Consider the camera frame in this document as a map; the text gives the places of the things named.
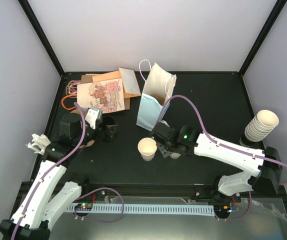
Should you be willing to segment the light blue paper bag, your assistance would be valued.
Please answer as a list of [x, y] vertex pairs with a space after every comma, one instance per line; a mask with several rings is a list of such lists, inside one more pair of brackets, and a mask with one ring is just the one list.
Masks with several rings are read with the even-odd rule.
[[148, 77], [143, 77], [144, 86], [141, 94], [136, 125], [151, 131], [159, 115], [164, 115], [169, 105], [166, 101], [173, 96], [177, 76], [161, 68], [157, 63], [149, 65]]

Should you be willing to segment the single white paper cup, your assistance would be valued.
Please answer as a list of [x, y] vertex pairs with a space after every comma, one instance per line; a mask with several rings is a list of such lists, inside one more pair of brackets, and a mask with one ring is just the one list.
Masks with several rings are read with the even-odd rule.
[[137, 145], [137, 148], [142, 159], [147, 162], [151, 161], [154, 158], [155, 153], [158, 149], [157, 142], [150, 137], [145, 137], [141, 139]]

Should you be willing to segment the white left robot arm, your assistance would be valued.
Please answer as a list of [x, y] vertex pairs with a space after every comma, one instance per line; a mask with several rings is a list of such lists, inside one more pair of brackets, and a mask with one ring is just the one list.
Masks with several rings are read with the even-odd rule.
[[68, 169], [77, 151], [94, 143], [108, 143], [118, 130], [110, 116], [98, 110], [66, 113], [59, 122], [53, 140], [33, 134], [28, 148], [42, 156], [38, 174], [25, 199], [10, 219], [0, 223], [6, 240], [47, 240], [57, 220], [76, 199], [91, 194], [87, 177], [73, 176], [52, 197], [57, 183]]

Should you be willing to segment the brown pulp cup carrier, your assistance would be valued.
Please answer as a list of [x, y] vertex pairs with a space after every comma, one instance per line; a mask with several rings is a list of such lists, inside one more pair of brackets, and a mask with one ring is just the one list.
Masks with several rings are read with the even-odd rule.
[[[80, 112], [77, 109], [74, 109], [70, 112], [70, 114], [80, 115]], [[88, 148], [88, 147], [92, 146], [94, 143], [95, 143], [94, 140], [86, 140], [86, 137], [84, 137], [84, 140], [83, 140], [82, 144], [79, 146], [79, 149]]]

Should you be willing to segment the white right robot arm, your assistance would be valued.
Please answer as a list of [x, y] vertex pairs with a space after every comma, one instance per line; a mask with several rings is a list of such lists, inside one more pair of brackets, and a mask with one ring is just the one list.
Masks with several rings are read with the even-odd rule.
[[171, 154], [207, 157], [241, 170], [232, 175], [217, 176], [212, 185], [197, 189], [198, 198], [203, 202], [224, 204], [238, 193], [252, 191], [269, 197], [278, 195], [282, 167], [279, 153], [273, 147], [265, 150], [248, 148], [206, 136], [188, 125], [176, 130], [164, 122], [157, 123], [149, 137]]

